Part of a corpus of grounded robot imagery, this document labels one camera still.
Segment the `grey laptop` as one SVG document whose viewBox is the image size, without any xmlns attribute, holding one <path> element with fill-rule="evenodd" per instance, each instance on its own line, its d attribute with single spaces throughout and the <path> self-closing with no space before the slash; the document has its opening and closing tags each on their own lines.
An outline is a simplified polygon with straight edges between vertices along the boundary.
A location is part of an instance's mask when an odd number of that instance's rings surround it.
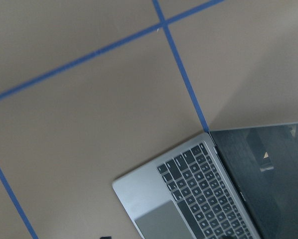
<svg viewBox="0 0 298 239">
<path fill-rule="evenodd" d="M 144 239 L 298 239 L 298 122 L 199 134 L 112 187 Z"/>
</svg>

